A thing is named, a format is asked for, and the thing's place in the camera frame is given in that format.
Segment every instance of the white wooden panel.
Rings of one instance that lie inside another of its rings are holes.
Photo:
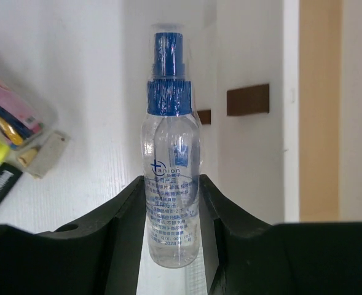
[[[55,128],[72,138],[56,170],[42,181],[22,179],[0,207],[0,222],[32,232],[53,230],[142,173],[150,25],[185,23],[186,35],[201,36],[207,5],[202,0],[0,1],[0,76],[22,96],[45,100],[58,112]],[[197,44],[195,50],[201,46],[207,47]],[[214,100],[212,87],[203,95],[212,79],[195,86],[198,104],[206,108]],[[208,169],[210,162],[205,161]]]
[[[285,221],[299,221],[299,0],[283,1],[283,168]]]
[[[223,193],[271,223],[285,220],[283,1],[218,1],[218,151]],[[226,91],[270,84],[270,114],[226,116]]]
[[[362,1],[343,5],[340,218],[362,220]]]

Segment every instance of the tanion logo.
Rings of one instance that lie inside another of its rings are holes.
[[[154,161],[153,164],[151,164],[152,166],[152,172],[156,175],[156,176],[164,176],[164,174],[166,173],[179,173],[181,170],[180,169],[167,169],[166,165],[164,165],[163,162],[161,161]]]

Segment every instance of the blue spray nozzle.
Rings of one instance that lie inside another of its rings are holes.
[[[155,60],[153,78],[183,79],[183,35],[179,33],[155,34]]]

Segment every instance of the blue bottle cap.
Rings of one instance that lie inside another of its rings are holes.
[[[185,80],[182,34],[155,34],[152,77],[148,82],[148,114],[183,116],[192,112],[191,83]]]
[[[185,77],[183,63],[183,35],[179,33],[155,34],[153,78]]]

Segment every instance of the clear plastic bottle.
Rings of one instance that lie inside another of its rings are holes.
[[[155,34],[148,114],[141,131],[149,252],[179,268],[199,253],[200,133],[185,78],[183,35]]]

